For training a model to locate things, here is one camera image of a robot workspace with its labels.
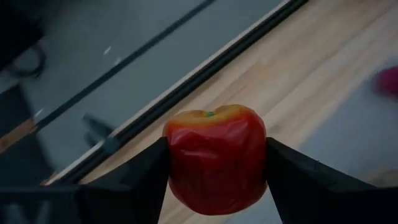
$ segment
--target wooden surface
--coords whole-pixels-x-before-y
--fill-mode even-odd
[[[299,149],[380,64],[398,55],[398,2],[311,1],[87,175],[90,182],[154,142],[179,111],[239,103],[269,136]],[[159,223],[221,223],[193,213],[167,190]]]

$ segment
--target wooden table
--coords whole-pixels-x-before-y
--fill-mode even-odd
[[[139,114],[267,17],[269,15],[253,24]],[[212,110],[235,103],[246,105],[264,120],[269,136],[299,149],[352,90],[383,62],[398,55],[397,23],[398,2],[394,0],[310,1],[129,141],[81,183],[95,180],[134,157],[161,136],[163,125],[171,116],[185,110]],[[228,218],[196,214],[167,189],[159,223],[221,223]]]

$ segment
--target pink object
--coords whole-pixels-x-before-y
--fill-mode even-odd
[[[377,85],[383,94],[398,97],[398,66],[380,72]]]

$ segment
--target wooden floor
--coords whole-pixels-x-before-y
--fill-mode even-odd
[[[126,162],[162,134],[170,116],[239,103],[264,120],[269,136],[300,144],[364,79],[398,56],[395,0],[311,1],[264,36],[89,174],[87,183]],[[170,194],[159,223],[221,223],[193,213]]]

